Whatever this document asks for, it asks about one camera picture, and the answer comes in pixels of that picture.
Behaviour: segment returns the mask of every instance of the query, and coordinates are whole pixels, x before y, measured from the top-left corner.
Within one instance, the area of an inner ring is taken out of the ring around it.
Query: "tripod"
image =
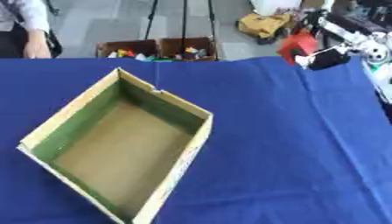
[[[147,26],[147,31],[145,33],[144,39],[148,39],[150,36],[152,22],[154,20],[155,14],[157,12],[158,7],[158,0],[154,0],[150,15],[148,16],[149,24]],[[208,0],[208,9],[209,9],[209,19],[211,23],[211,30],[212,30],[212,42],[213,42],[213,49],[215,51],[215,60],[219,60],[218,51],[217,51],[217,44],[216,44],[216,32],[215,32],[215,14],[214,14],[214,5],[213,0]],[[183,4],[183,17],[182,17],[182,39],[181,39],[181,52],[185,53],[186,51],[186,27],[187,27],[187,18],[188,18],[188,0],[184,0]]]

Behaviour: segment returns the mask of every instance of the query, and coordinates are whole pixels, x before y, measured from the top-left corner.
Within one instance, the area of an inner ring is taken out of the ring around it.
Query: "person's hand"
[[[45,33],[41,30],[29,31],[29,39],[24,47],[24,57],[27,59],[49,59],[52,57],[46,43]]]

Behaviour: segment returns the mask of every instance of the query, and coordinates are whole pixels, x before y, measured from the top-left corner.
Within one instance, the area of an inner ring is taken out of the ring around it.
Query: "table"
[[[213,133],[157,224],[392,223],[391,127],[361,63],[3,59],[0,223],[110,223],[15,150],[115,67],[213,111]]]

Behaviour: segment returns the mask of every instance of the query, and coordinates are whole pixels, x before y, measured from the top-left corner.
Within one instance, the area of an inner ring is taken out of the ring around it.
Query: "sleeve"
[[[26,30],[49,32],[46,6],[41,0],[15,0],[15,5],[24,18]]]

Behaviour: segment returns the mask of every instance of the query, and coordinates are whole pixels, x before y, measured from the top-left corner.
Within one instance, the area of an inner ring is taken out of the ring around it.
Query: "person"
[[[49,32],[46,6],[41,0],[4,0],[14,4],[23,17],[17,16],[0,1],[0,58],[51,58],[46,43]]]

